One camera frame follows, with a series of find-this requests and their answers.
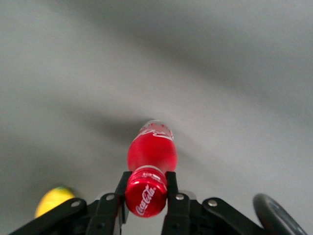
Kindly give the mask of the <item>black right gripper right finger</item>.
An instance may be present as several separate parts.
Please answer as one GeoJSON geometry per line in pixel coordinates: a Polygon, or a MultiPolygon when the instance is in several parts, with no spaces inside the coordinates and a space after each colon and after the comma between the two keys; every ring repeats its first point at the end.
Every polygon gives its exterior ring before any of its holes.
{"type": "Polygon", "coordinates": [[[179,192],[175,172],[167,172],[167,213],[165,215],[162,235],[190,234],[190,199],[185,193],[179,192]]]}

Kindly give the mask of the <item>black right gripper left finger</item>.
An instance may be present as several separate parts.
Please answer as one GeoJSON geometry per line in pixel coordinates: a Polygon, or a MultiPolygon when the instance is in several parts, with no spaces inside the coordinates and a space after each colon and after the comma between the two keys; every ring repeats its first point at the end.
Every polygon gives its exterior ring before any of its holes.
{"type": "Polygon", "coordinates": [[[126,171],[115,192],[104,194],[97,201],[95,214],[88,225],[89,235],[120,235],[127,222],[129,209],[126,206],[125,192],[131,171],[126,171]]]}

